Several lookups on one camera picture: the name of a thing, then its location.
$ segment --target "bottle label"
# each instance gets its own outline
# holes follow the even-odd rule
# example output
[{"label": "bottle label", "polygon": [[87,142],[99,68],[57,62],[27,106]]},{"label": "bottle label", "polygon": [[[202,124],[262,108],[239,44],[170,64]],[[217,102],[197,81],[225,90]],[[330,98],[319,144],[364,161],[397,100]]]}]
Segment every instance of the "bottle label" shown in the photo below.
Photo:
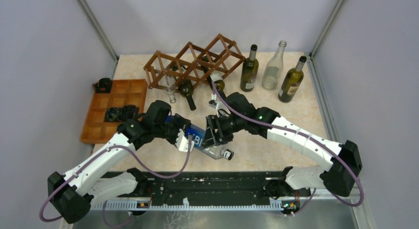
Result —
[{"label": "bottle label", "polygon": [[216,81],[222,81],[222,80],[223,80],[222,76],[221,76],[219,73],[212,73],[212,74],[210,75],[210,77],[211,77],[211,80],[212,80],[213,82],[216,82]]},{"label": "bottle label", "polygon": [[288,89],[288,93],[289,95],[293,95],[297,92],[299,85],[293,85],[290,86],[290,88]]},{"label": "bottle label", "polygon": [[246,83],[246,86],[245,86],[246,89],[252,89],[253,87],[254,87],[254,82]]}]

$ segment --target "gray floor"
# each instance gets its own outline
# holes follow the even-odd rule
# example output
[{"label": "gray floor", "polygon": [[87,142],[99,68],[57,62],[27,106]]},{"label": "gray floor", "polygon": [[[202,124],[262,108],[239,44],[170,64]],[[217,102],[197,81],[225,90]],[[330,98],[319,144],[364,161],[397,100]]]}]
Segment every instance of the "gray floor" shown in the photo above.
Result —
[{"label": "gray floor", "polygon": [[[127,212],[106,212],[111,224],[126,220]],[[91,211],[76,229],[107,229],[101,211]],[[129,225],[132,229],[356,229],[352,209],[336,200],[313,200],[295,218],[275,212],[147,212]]]}]

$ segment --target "table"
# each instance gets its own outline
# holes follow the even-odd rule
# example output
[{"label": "table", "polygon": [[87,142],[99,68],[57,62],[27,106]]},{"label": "table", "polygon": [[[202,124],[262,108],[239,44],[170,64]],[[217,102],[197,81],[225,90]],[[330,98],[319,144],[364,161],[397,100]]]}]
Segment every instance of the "table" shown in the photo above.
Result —
[{"label": "table", "polygon": [[[249,53],[243,53],[243,55],[248,57]],[[253,91],[245,93],[240,90],[242,69],[240,65],[225,79],[226,88],[224,92],[226,95],[233,92],[244,93],[255,108],[269,107],[297,126],[326,138],[325,127],[307,65],[303,68],[304,80],[294,99],[289,103],[282,103],[277,97],[286,72],[295,67],[303,52],[285,52],[284,70],[280,77],[280,84],[274,91],[266,91],[262,88],[263,72],[273,55],[273,52],[260,52],[256,55],[259,60],[259,71]],[[151,54],[121,55],[114,79],[145,79],[146,73],[143,67],[151,56]],[[183,58],[187,61],[193,60],[190,53],[185,54]],[[233,60],[226,60],[228,67],[232,64]],[[201,84],[198,86],[193,95],[197,109],[191,111],[187,100],[180,94],[176,94],[177,102],[171,104],[172,112],[190,119],[193,124],[205,129],[205,116],[216,114],[215,109],[208,105],[210,95],[211,89],[207,85]],[[163,91],[148,89],[144,111],[147,111],[148,106],[157,99],[169,103],[168,97]],[[96,144],[94,151],[102,146],[102,144]],[[306,167],[317,165],[314,161],[284,144],[266,140],[260,136],[253,136],[245,131],[234,134],[234,140],[229,143],[229,149],[234,151],[234,157],[231,161],[225,159],[213,160],[194,149],[191,152],[189,164],[185,171],[280,171],[286,166]],[[154,139],[151,143],[142,146],[136,152],[136,155],[154,171],[178,171],[186,157],[186,153],[178,151],[163,139]],[[125,158],[110,170],[125,171],[132,167],[144,170],[131,156]]]}]

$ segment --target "wine rack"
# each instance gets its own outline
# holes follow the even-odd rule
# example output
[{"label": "wine rack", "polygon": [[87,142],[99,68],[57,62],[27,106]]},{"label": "wine rack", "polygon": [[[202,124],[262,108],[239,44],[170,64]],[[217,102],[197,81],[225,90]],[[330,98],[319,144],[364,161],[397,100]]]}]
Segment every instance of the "wine rack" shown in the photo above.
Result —
[{"label": "wine rack", "polygon": [[[224,49],[221,51],[220,54],[216,54],[215,52],[211,51],[211,48],[214,47],[216,43],[221,42]],[[182,60],[182,56],[186,53],[186,51],[190,50],[194,60],[192,62],[188,62]],[[209,62],[205,62],[201,60],[204,56],[210,57]],[[234,57],[237,61],[234,61],[234,64],[227,68],[225,61],[229,57]],[[148,81],[148,88],[153,89],[164,89],[166,87],[159,85],[159,81],[165,74],[172,75],[176,77],[176,86],[182,82],[184,78],[189,79],[194,83],[193,87],[196,87],[201,84],[207,84],[206,78],[211,75],[214,70],[223,73],[222,77],[225,79],[231,72],[233,72],[243,61],[245,57],[240,52],[239,48],[235,41],[232,41],[222,34],[218,34],[206,48],[199,47],[194,45],[191,42],[188,42],[185,47],[175,56],[170,56],[167,54],[162,53],[161,51],[157,50],[147,64],[144,66],[144,71],[147,73],[147,81]],[[153,66],[153,63],[157,60],[156,67]],[[163,63],[170,62],[169,65],[164,66]],[[181,68],[178,71],[172,71],[172,67],[177,65],[178,67],[183,65],[185,66],[185,70],[183,71]],[[209,70],[204,73],[203,68],[201,66],[205,66],[209,68]]]}]

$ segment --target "white wall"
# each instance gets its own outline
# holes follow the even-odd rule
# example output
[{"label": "white wall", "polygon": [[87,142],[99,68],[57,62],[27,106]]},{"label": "white wall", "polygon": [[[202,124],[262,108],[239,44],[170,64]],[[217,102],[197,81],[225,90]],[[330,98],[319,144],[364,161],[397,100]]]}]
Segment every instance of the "white wall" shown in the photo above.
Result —
[{"label": "white wall", "polygon": [[241,51],[311,51],[337,0],[87,0],[118,54],[179,52],[218,33]]},{"label": "white wall", "polygon": [[316,57],[378,229],[419,224],[419,0],[348,0]]},{"label": "white wall", "polygon": [[0,0],[0,228],[57,228],[38,219],[46,179],[88,156],[91,83],[112,63],[76,0]]}]

